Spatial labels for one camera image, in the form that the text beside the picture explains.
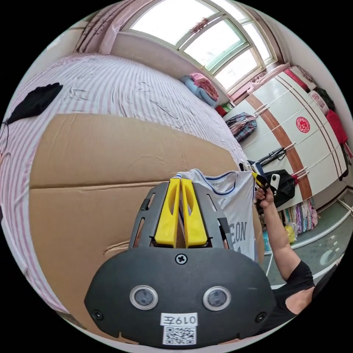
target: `black t-shirt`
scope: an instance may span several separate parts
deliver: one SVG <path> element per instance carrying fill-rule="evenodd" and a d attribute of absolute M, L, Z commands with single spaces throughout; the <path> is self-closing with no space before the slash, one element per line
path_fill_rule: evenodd
<path fill-rule="evenodd" d="M 273 290 L 276 306 L 270 317 L 267 319 L 262 330 L 257 334 L 259 335 L 272 330 L 296 317 L 296 314 L 292 313 L 287 308 L 287 298 L 295 293 L 300 292 L 301 290 L 309 289 L 314 286 L 315 284 L 310 267 L 305 262 L 301 261 L 290 274 L 287 283 L 284 286 Z"/>

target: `bed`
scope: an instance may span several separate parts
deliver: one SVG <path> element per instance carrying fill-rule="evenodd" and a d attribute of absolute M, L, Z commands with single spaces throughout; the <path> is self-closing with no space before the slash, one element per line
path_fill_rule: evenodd
<path fill-rule="evenodd" d="M 67 313 L 49 287 L 36 258 L 29 227 L 31 165 L 46 126 L 58 113 L 113 114 L 157 122 L 228 150 L 238 164 L 246 158 L 224 120 L 180 81 L 140 63 L 116 56 L 73 54 L 20 84 L 5 120 L 36 87 L 60 82 L 63 89 L 44 113 L 9 125 L 0 165 L 0 202 L 17 263 L 40 297 Z M 7 132 L 0 147 L 6 144 Z"/>

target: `plaid bag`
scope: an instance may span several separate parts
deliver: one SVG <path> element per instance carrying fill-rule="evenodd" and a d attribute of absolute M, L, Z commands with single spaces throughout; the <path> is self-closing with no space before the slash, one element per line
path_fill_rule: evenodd
<path fill-rule="evenodd" d="M 244 112 L 232 117 L 227 125 L 238 142 L 244 141 L 257 128 L 256 118 Z"/>

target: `red sticker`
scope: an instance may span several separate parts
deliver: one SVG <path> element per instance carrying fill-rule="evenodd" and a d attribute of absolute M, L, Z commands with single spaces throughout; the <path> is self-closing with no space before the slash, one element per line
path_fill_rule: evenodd
<path fill-rule="evenodd" d="M 310 130 L 310 124 L 308 120 L 304 117 L 298 117 L 296 121 L 296 125 L 299 131 L 302 133 L 307 133 Z"/>

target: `white jersey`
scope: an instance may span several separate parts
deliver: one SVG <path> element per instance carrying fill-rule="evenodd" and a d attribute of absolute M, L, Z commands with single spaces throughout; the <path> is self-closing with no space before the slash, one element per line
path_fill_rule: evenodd
<path fill-rule="evenodd" d="M 175 177 L 190 179 L 214 192 L 214 198 L 228 220 L 233 242 L 229 244 L 229 247 L 256 261 L 253 226 L 255 180 L 252 173 L 250 171 L 230 171 L 217 177 L 210 177 L 204 176 L 198 169 L 191 169 L 188 172 L 180 172 Z M 181 210 L 180 206 L 179 219 L 183 225 Z"/>

